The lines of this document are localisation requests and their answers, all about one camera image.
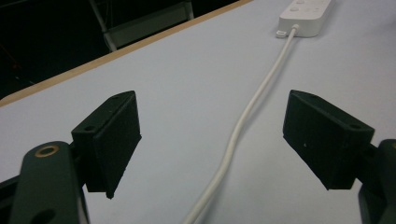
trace white table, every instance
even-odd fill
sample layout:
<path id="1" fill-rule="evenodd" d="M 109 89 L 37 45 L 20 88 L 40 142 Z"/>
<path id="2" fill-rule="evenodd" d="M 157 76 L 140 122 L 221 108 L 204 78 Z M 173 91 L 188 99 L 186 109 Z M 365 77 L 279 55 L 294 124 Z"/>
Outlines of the white table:
<path id="1" fill-rule="evenodd" d="M 23 155 L 134 90 L 143 139 L 116 191 L 86 193 L 91 222 L 180 223 L 216 171 L 236 120 L 285 40 L 290 0 L 256 0 L 0 107 L 0 181 Z M 289 91 L 308 91 L 395 138 L 396 2 L 338 0 L 321 34 L 297 38 L 242 133 L 202 223 L 361 223 L 352 190 L 327 191 L 282 138 Z"/>

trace power cord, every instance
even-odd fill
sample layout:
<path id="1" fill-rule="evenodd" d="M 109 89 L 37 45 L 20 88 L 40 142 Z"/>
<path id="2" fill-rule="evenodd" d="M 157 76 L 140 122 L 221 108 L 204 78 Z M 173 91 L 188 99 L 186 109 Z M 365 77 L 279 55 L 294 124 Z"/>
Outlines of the power cord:
<path id="1" fill-rule="evenodd" d="M 213 197 L 216 189 L 219 187 L 219 184 L 223 180 L 225 174 L 227 173 L 231 160 L 233 158 L 233 153 L 235 152 L 235 146 L 239 138 L 239 134 L 242 131 L 242 128 L 245 126 L 246 120 L 248 115 L 250 114 L 251 110 L 253 109 L 254 105 L 259 100 L 260 96 L 264 92 L 265 88 L 268 86 L 271 78 L 276 73 L 277 69 L 282 65 L 284 59 L 287 57 L 288 48 L 290 45 L 291 40 L 297 34 L 300 26 L 298 24 L 294 24 L 291 27 L 290 34 L 288 40 L 286 41 L 283 49 L 280 51 L 279 56 L 276 59 L 272 69 L 262 81 L 260 87 L 256 90 L 253 97 L 250 99 L 247 107 L 245 108 L 244 112 L 242 113 L 241 117 L 239 118 L 238 122 L 236 123 L 235 127 L 233 128 L 233 133 L 231 138 L 228 142 L 227 149 L 225 151 L 224 157 L 221 161 L 219 169 L 216 171 L 215 175 L 213 176 L 212 180 L 210 181 L 209 185 L 206 187 L 204 193 L 201 195 L 199 200 L 196 202 L 194 207 L 190 210 L 186 218 L 184 219 L 184 224 L 192 224 L 198 218 L 198 216 L 202 213 L 204 208 L 206 207 L 209 200 Z"/>

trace wooden table edge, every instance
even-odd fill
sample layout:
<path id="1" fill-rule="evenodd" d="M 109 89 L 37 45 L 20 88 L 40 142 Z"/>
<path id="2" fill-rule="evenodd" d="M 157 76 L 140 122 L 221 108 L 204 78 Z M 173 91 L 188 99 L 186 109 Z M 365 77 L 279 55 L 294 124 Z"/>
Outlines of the wooden table edge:
<path id="1" fill-rule="evenodd" d="M 51 78 L 49 78 L 47 80 L 44 80 L 42 82 L 39 82 L 39 83 L 37 83 L 37 84 L 35 84 L 35 85 L 31 86 L 31 87 L 28 87 L 28 88 L 23 89 L 21 91 L 14 92 L 14 93 L 6 96 L 2 100 L 0 100 L 0 106 L 11 104 L 13 102 L 16 102 L 16 101 L 26 97 L 26 96 L 32 95 L 32 94 L 34 94 L 36 92 L 39 92 L 39 91 L 43 91 L 46 88 L 49 88 L 49 87 L 54 86 L 56 84 L 59 84 L 59 83 L 61 83 L 63 81 L 66 81 L 67 79 L 72 78 L 72 77 L 76 77 L 76 76 L 78 76 L 78 75 L 80 75 L 80 74 L 82 74 L 84 72 L 87 72 L 87 71 L 89 71 L 89 70 L 91 70 L 91 69 L 93 69 L 95 67 L 98 67 L 98 66 L 100 66 L 100 65 L 102 65 L 104 63 L 108 63 L 110 61 L 113 61 L 113 60 L 115 60 L 115 59 L 117 59 L 117 58 L 119 58 L 119 57 L 121 57 L 121 56 L 123 56 L 123 55 L 125 55 L 127 53 L 130 53 L 130 52 L 135 51 L 137 49 L 141 49 L 141 48 L 143 48 L 143 47 L 145 47 L 145 46 L 147 46 L 147 45 L 149 45 L 149 44 L 151 44 L 151 43 L 153 43 L 153 42 L 155 42 L 157 40 L 160 40 L 160 39 L 165 38 L 165 37 L 167 37 L 169 35 L 175 34 L 175 33 L 179 32 L 181 30 L 189 28 L 189 27 L 191 27 L 191 26 L 193 26 L 195 24 L 198 24 L 200 22 L 207 21 L 207 20 L 209 20 L 209 19 L 211 19 L 213 17 L 216 17 L 216 16 L 218 16 L 218 15 L 224 13 L 224 12 L 230 11 L 230 10 L 236 8 L 236 7 L 241 7 L 242 5 L 244 5 L 244 4 L 246 4 L 246 3 L 250 2 L 250 1 L 252 1 L 252 0 L 239 0 L 239 1 L 234 2 L 234 3 L 232 3 L 232 4 L 230 4 L 230 5 L 226 6 L 226 7 L 222 7 L 222 8 L 219 8 L 219 9 L 215 10 L 215 11 L 209 12 L 209 13 L 207 13 L 207 14 L 201 16 L 201 17 L 198 17 L 198 18 L 196 18 L 194 20 L 181 23 L 180 25 L 175 26 L 175 27 L 173 27 L 171 29 L 168 29 L 168 30 L 160 32 L 160 33 L 158 33 L 156 35 L 150 36 L 150 37 L 148 37 L 146 39 L 143 39 L 143 40 L 141 40 L 139 42 L 136 42 L 136 43 L 134 43 L 134 44 L 132 44 L 132 45 L 130 45 L 128 47 L 125 47 L 123 49 L 119 49 L 119 50 L 117 50 L 115 52 L 109 53 L 109 54 L 107 54 L 107 55 L 105 55 L 103 57 L 100 57 L 98 59 L 95 59 L 95 60 L 93 60 L 91 62 L 84 63 L 83 65 L 81 65 L 79 67 L 76 67 L 74 69 L 71 69 L 69 71 L 66 71 L 64 73 L 61 73 L 58 76 L 51 77 Z"/>

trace white power strip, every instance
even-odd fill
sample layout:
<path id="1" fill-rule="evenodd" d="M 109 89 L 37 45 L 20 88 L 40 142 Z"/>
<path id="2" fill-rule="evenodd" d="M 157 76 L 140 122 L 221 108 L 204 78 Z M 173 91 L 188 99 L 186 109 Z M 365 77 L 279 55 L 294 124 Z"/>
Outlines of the white power strip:
<path id="1" fill-rule="evenodd" d="M 293 0 L 279 17 L 276 37 L 284 38 L 289 35 L 295 24 L 299 25 L 296 36 L 318 35 L 333 5 L 334 0 Z"/>

